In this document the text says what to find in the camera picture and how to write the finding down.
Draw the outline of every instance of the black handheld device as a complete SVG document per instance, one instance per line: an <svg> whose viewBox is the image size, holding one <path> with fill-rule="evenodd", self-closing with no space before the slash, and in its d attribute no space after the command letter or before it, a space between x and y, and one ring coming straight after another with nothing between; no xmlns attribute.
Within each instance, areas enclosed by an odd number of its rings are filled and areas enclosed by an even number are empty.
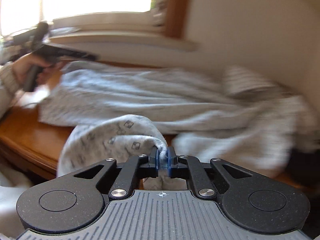
<svg viewBox="0 0 320 240"><path fill-rule="evenodd" d="M140 190L140 179L159 174L187 181L187 190ZM117 163L108 158L36 185L17 202L26 228L19 240L292 240L309 201L299 190L222 159L201 163L150 155Z"/></svg>
<svg viewBox="0 0 320 240"><path fill-rule="evenodd" d="M59 60L59 57L69 56L72 58L79 58L84 60L96 61L98 56L96 54L80 51L68 46L43 43L42 40L47 34L49 28L46 22L39 22L37 28L34 31L33 41L31 43L31 51L43 57L46 61L55 64ZM26 81L23 85L25 92L33 92L36 88L36 78L39 73L43 71L40 66L33 65L27 75Z"/></svg>

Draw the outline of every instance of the wooden table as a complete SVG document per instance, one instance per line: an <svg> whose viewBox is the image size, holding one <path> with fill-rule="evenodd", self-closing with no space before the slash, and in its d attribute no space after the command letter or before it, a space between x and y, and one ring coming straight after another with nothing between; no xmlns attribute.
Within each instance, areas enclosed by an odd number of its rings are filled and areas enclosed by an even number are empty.
<svg viewBox="0 0 320 240"><path fill-rule="evenodd" d="M18 168L32 171L45 179L55 178L60 152L73 130L73 127L58 127L38 122L37 103L49 95L59 83L60 77L61 73L57 72L47 85L38 87L34 93L25 93L0 122L0 155ZM174 136L164 137L171 145ZM303 189L286 173L276 179Z"/></svg>

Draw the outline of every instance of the wooden window frame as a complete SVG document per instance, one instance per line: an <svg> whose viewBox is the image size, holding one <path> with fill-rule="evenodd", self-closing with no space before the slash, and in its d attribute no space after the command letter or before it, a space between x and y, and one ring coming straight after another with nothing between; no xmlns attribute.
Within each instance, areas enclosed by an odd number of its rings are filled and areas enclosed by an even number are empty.
<svg viewBox="0 0 320 240"><path fill-rule="evenodd" d="M182 39L190 0L167 0L167 14L164 24L164 36Z"/></svg>

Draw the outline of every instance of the window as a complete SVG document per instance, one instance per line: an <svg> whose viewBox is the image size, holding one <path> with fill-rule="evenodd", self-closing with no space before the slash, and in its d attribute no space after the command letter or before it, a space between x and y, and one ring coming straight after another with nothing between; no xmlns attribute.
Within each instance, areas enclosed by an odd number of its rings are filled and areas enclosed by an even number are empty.
<svg viewBox="0 0 320 240"><path fill-rule="evenodd" d="M151 8L159 0L1 0L1 33L53 21L54 28L153 30Z"/></svg>

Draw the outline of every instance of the gray patterned cloth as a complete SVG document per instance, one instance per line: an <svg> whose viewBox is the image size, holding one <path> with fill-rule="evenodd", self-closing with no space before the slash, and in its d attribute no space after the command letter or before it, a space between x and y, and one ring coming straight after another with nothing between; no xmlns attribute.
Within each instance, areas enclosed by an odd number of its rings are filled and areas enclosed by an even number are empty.
<svg viewBox="0 0 320 240"><path fill-rule="evenodd" d="M269 177L283 171L292 147L305 152L318 147L316 115L303 97L240 66L226 68L221 83L180 69L84 61L63 71L61 84L40 111L41 122L77 126L63 149L58 175L106 157L124 161L130 154L147 154L153 145L164 149L161 134L179 134L173 141L177 155L202 162L220 157ZM121 117L127 114L146 118ZM97 140L88 135L95 131ZM111 138L117 143L108 144ZM153 187L167 187L168 181L162 178Z"/></svg>
<svg viewBox="0 0 320 240"><path fill-rule="evenodd" d="M167 143L152 122L143 116L128 114L98 125L78 125L63 148L57 176L106 158L114 158L121 163L130 156L149 155L153 146L159 149L160 157L164 158ZM186 188L184 180L168 180L164 177L148 178L143 184L150 190L171 189L172 184L179 189Z"/></svg>

